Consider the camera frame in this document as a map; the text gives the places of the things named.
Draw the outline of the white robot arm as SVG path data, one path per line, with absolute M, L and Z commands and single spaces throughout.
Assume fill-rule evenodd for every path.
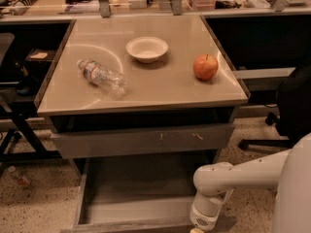
M 242 187 L 276 192 L 272 233 L 311 233 L 311 134 L 289 150 L 252 161 L 201 166 L 193 175 L 193 184 L 191 233 L 212 230 L 232 191 Z

